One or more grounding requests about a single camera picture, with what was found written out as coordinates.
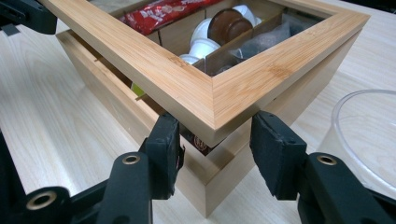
wooden table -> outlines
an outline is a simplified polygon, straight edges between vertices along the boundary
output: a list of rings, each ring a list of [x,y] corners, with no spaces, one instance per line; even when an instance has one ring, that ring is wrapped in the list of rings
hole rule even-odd
[[[333,106],[364,89],[396,90],[396,15],[327,0],[372,15],[331,83],[291,125],[316,150]],[[67,29],[59,22],[58,32]],[[108,178],[118,155],[138,144],[84,86],[53,35],[25,27],[0,34],[0,127],[27,193],[64,186],[72,195]],[[254,168],[209,218],[177,190],[154,201],[155,223],[300,223],[296,202],[274,199]]]

bamboo frame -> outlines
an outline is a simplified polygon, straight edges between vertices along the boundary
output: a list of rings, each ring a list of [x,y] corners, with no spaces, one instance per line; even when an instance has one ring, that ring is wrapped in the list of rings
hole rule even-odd
[[[330,17],[209,77],[85,0],[40,2],[209,146],[272,102],[369,19],[315,1],[274,1]]]

